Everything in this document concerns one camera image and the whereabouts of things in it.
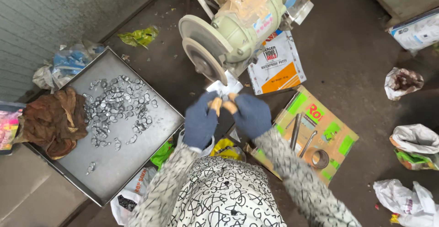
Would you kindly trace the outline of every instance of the green plastic bag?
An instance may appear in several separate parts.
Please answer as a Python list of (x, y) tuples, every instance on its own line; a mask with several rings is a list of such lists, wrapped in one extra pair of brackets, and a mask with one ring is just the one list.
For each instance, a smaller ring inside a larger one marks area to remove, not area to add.
[(133, 33), (121, 33), (117, 34), (120, 39), (131, 46), (137, 47), (142, 45), (146, 47), (150, 42), (152, 42), (158, 35), (158, 29), (156, 26), (150, 26), (145, 30), (135, 30)]
[(158, 167), (157, 171), (162, 168), (162, 164), (166, 162), (173, 151), (174, 148), (172, 147), (172, 144), (166, 141), (166, 143), (164, 143), (162, 147), (151, 157), (151, 162)]

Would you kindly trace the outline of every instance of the cardboard box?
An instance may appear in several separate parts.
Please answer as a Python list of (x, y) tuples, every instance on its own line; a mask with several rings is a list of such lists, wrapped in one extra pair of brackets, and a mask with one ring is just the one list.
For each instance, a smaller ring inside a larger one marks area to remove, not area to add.
[(263, 45), (258, 62), (247, 68), (256, 95), (288, 89), (306, 80), (290, 31), (277, 30)]
[[(319, 102), (304, 86), (300, 85), (296, 90), (297, 93), (293, 99), (278, 114), (274, 126), (279, 130), (284, 139), (290, 140), (294, 128), (293, 119), (296, 117), (296, 114), (302, 113), (299, 137), (295, 147), (296, 154), (299, 156), (311, 134), (317, 131), (318, 133), (305, 151), (303, 159), (311, 164), (319, 178), (326, 185), (329, 185), (351, 150), (352, 145), (354, 145), (359, 137)], [(273, 171), (271, 162), (260, 149), (246, 147), (244, 150), (248, 151), (256, 160), (279, 177)], [(324, 168), (315, 167), (315, 163), (319, 161), (319, 157), (315, 153), (318, 150), (324, 151), (329, 157), (328, 164)]]

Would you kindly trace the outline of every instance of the patterned shirt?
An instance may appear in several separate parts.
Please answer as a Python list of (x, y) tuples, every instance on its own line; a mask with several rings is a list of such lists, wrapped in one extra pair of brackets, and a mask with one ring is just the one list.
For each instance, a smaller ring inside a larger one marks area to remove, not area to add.
[[(253, 141), (271, 160), (310, 226), (361, 226), (277, 129)], [(187, 145), (177, 145), (134, 209), (129, 227), (286, 226), (260, 167), (197, 155)]]

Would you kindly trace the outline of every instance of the glove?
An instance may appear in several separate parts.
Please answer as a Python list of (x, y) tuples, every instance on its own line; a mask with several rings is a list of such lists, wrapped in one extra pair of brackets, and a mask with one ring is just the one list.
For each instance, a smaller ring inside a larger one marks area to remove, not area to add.
[(222, 106), (232, 113), (236, 125), (250, 139), (261, 136), (271, 128), (270, 107), (264, 101), (247, 94), (229, 94), (229, 99), (234, 104), (224, 102)]
[(201, 152), (212, 139), (217, 128), (217, 110), (208, 107), (208, 103), (218, 96), (217, 92), (205, 92), (200, 99), (186, 109), (183, 143)]

